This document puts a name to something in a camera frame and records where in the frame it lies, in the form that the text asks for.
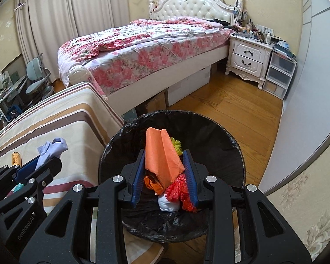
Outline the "pink floral quilt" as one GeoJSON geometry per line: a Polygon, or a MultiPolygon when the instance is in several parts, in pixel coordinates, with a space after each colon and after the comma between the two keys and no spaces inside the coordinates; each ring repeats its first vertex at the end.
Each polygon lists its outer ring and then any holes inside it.
{"type": "Polygon", "coordinates": [[[76,66],[90,72],[98,91],[110,95],[144,77],[227,44],[232,29],[212,20],[138,19],[126,26],[78,37],[58,50],[59,78],[72,84],[76,66]]]}

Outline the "white nightstand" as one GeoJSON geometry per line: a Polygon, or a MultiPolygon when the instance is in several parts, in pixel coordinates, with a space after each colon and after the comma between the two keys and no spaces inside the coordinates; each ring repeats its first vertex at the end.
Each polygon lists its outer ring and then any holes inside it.
{"type": "Polygon", "coordinates": [[[272,50],[270,44],[232,34],[225,74],[231,72],[244,81],[255,82],[262,90],[272,50]]]}

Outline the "white bottle on nightstand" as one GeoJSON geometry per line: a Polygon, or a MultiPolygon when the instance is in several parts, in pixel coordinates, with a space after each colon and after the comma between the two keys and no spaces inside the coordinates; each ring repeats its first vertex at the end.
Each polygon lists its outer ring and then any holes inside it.
{"type": "Polygon", "coordinates": [[[266,43],[267,43],[267,44],[270,44],[270,43],[271,43],[271,34],[270,34],[270,32],[268,32],[268,33],[266,34],[266,43]]]}

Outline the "white paper towel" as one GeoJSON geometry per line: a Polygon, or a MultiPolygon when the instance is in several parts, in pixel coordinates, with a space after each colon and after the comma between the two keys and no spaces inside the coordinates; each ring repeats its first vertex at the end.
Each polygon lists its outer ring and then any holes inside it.
{"type": "Polygon", "coordinates": [[[165,193],[158,196],[158,205],[161,211],[169,213],[177,212],[181,206],[180,202],[170,202],[165,193]]]}

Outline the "teal white tube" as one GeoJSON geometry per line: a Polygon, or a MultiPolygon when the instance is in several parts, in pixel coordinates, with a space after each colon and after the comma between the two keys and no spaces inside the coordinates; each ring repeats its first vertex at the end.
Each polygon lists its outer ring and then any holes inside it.
{"type": "Polygon", "coordinates": [[[19,191],[19,190],[22,189],[23,187],[24,187],[24,184],[23,184],[23,183],[19,183],[19,184],[17,184],[17,185],[14,187],[14,189],[8,193],[7,197],[10,196],[10,195],[12,195],[13,193],[19,191]]]}

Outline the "orange paper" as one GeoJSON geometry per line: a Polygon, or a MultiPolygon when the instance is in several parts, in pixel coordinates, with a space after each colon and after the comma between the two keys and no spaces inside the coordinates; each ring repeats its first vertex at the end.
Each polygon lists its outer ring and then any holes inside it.
{"type": "Polygon", "coordinates": [[[184,172],[184,166],[176,153],[165,129],[148,128],[145,143],[145,168],[166,189],[184,172]]]}

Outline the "plastic drawer unit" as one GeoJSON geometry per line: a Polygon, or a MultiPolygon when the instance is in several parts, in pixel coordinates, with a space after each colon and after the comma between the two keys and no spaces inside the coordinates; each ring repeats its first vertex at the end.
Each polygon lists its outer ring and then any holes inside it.
{"type": "Polygon", "coordinates": [[[269,62],[263,90],[283,100],[292,82],[297,62],[277,50],[272,51],[269,62]]]}

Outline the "orange bottle black cap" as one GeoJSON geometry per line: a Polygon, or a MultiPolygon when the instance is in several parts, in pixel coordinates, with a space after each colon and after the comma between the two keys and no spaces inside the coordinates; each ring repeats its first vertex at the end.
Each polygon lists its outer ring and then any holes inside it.
{"type": "Polygon", "coordinates": [[[13,166],[22,166],[21,155],[18,152],[12,153],[12,165],[13,166]]]}

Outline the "red foam net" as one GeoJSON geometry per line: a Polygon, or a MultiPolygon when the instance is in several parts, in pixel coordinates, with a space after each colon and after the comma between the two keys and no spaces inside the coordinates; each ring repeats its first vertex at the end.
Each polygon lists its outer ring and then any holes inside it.
{"type": "Polygon", "coordinates": [[[171,203],[179,203],[181,208],[187,212],[197,212],[198,210],[192,204],[187,180],[184,173],[180,174],[177,179],[165,190],[166,199],[171,203]]]}

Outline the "white tufted bed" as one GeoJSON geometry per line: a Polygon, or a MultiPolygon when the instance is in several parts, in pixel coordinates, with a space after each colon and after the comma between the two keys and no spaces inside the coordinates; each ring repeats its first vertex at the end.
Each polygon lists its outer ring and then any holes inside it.
{"type": "Polygon", "coordinates": [[[124,114],[228,55],[236,8],[224,0],[150,1],[148,19],[65,42],[64,85],[86,80],[124,114]]]}

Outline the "cardboard box under bed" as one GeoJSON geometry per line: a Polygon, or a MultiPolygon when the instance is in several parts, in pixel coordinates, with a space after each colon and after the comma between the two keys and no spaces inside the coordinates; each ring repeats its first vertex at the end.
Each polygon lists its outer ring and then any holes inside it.
{"type": "Polygon", "coordinates": [[[147,113],[158,110],[166,110],[166,91],[159,92],[157,95],[149,98],[143,103],[147,113]]]}

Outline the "white desk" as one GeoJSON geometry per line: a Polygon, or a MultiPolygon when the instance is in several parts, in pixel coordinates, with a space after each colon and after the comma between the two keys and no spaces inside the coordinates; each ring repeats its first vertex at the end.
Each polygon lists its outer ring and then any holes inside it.
{"type": "Polygon", "coordinates": [[[19,97],[28,79],[26,76],[20,77],[15,83],[8,76],[5,80],[0,80],[0,112],[7,119],[8,103],[19,97]]]}

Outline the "white box under bed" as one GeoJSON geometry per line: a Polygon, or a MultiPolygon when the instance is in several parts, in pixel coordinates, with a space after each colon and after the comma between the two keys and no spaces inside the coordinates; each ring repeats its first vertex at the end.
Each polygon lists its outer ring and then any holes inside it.
{"type": "Polygon", "coordinates": [[[210,81],[211,67],[205,67],[167,89],[167,106],[170,107],[210,81]]]}

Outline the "yellow foam net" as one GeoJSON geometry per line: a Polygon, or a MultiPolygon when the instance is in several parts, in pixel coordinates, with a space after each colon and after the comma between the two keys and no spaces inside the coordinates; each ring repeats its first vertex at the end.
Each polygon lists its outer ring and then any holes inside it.
{"type": "Polygon", "coordinates": [[[174,146],[174,149],[175,149],[176,153],[178,154],[178,156],[183,155],[181,142],[179,140],[176,140],[176,139],[172,138],[172,137],[170,138],[170,140],[171,140],[171,142],[174,146]]]}

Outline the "black lined trash bin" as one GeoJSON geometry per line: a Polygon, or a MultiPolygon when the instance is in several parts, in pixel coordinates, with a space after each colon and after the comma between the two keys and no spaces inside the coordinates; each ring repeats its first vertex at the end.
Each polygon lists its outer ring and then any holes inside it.
{"type": "Polygon", "coordinates": [[[246,169],[238,142],[210,118],[183,110],[144,114],[127,122],[106,145],[99,161],[103,183],[146,153],[144,185],[136,207],[122,209],[127,232],[154,242],[189,241],[207,232],[208,212],[193,209],[189,198],[179,200],[179,210],[160,209],[158,196],[184,173],[177,150],[189,150],[196,163],[227,184],[242,187],[246,169]]]}

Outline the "beige curtains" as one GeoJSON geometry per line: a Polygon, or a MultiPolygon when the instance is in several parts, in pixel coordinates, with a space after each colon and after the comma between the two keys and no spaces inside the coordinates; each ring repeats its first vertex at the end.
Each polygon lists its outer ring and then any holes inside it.
{"type": "Polygon", "coordinates": [[[50,81],[59,79],[58,50],[65,42],[130,22],[128,0],[15,0],[19,45],[28,63],[42,55],[50,81]]]}

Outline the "striped bed sheet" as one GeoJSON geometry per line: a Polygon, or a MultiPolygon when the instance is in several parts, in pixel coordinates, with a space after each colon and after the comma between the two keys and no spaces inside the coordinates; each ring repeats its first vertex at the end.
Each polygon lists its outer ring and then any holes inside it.
{"type": "MultiPolygon", "coordinates": [[[[12,153],[22,166],[39,157],[38,148],[63,138],[68,150],[60,156],[62,169],[50,184],[39,182],[46,218],[75,185],[97,187],[98,164],[110,139],[123,126],[121,117],[87,83],[54,94],[30,108],[0,131],[0,168],[12,165],[12,153]]],[[[89,263],[95,262],[96,215],[93,212],[89,263]]],[[[158,263],[163,246],[143,240],[123,229],[127,263],[158,263]]]]}

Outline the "grey desk chair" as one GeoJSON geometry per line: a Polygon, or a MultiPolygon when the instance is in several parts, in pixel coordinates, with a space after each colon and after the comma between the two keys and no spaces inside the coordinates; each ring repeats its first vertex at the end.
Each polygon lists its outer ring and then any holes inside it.
{"type": "Polygon", "coordinates": [[[49,79],[51,72],[44,66],[42,53],[28,62],[26,75],[30,82],[25,90],[27,95],[36,94],[36,98],[42,101],[53,94],[54,88],[49,79]]]}

